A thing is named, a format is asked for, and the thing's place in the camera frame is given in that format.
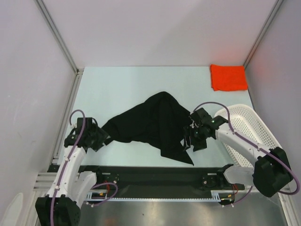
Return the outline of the black t-shirt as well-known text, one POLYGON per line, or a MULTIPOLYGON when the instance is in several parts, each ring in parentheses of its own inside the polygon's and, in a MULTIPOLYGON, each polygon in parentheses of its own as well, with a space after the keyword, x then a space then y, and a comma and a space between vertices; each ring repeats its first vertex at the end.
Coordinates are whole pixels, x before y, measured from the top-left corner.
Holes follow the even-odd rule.
POLYGON ((163 91, 109 119, 102 129, 113 141, 147 143, 158 148, 162 157, 192 164, 181 144, 183 128, 191 123, 190 112, 163 91))

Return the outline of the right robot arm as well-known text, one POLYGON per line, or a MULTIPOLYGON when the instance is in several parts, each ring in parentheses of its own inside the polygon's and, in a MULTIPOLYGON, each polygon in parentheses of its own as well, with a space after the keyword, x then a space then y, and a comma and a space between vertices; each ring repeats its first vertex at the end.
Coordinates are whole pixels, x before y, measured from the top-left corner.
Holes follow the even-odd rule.
POLYGON ((185 128, 185 142, 192 145, 194 151, 205 149, 207 139, 213 138, 249 162, 249 166, 240 163, 238 166, 230 164, 223 167, 217 177, 220 188, 243 184, 255 187, 266 197, 272 197, 282 192, 282 188, 291 181, 297 181, 285 150, 279 146, 269 147, 242 132, 234 125, 231 108, 225 107, 214 117, 204 108, 199 108, 191 113, 190 119, 192 124, 185 128))

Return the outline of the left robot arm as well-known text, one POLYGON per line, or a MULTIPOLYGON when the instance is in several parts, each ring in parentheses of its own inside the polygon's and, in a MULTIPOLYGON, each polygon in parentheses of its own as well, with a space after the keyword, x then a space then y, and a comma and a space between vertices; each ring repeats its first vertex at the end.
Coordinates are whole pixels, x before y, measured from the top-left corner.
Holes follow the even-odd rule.
POLYGON ((80 166, 88 149, 98 151, 104 146, 108 134, 92 118, 78 118, 76 126, 64 140, 63 162, 59 166, 52 186, 35 203, 42 226, 77 226, 81 206, 89 190, 103 185, 100 167, 80 166))

